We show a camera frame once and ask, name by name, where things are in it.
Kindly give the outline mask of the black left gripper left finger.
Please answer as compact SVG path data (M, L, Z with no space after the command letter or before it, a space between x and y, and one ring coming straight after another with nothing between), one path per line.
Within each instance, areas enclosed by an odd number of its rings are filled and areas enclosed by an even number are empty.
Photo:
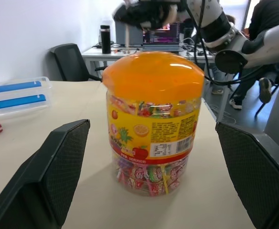
M0 193L0 229L60 229L80 178L90 121L53 130Z

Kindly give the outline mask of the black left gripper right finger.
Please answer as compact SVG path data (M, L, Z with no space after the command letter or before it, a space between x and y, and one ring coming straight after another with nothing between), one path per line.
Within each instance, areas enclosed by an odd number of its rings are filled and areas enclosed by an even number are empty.
M266 133L215 126L234 188L257 229L279 229L279 145Z

